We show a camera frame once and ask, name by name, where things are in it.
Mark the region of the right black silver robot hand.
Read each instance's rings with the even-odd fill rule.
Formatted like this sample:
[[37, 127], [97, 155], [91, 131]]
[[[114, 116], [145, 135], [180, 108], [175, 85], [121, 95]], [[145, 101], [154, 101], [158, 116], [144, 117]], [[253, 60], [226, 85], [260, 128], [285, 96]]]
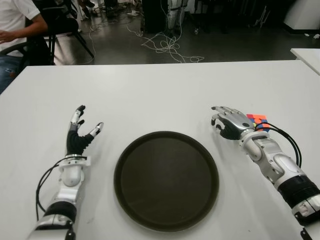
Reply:
[[243, 134], [251, 133], [255, 127], [241, 111], [226, 106], [213, 106], [217, 113], [211, 118], [211, 125], [227, 140], [240, 140]]

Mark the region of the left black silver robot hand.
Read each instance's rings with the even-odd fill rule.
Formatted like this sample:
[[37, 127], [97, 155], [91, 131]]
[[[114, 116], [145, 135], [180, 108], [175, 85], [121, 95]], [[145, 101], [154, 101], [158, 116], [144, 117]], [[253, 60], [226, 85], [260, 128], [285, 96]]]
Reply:
[[66, 137], [66, 155], [82, 155], [84, 150], [91, 144], [94, 138], [102, 131], [104, 127], [103, 122], [99, 122], [93, 130], [88, 134], [80, 136], [78, 130], [80, 126], [85, 122], [81, 119], [86, 109], [85, 105], [80, 105], [73, 113], [69, 129]]

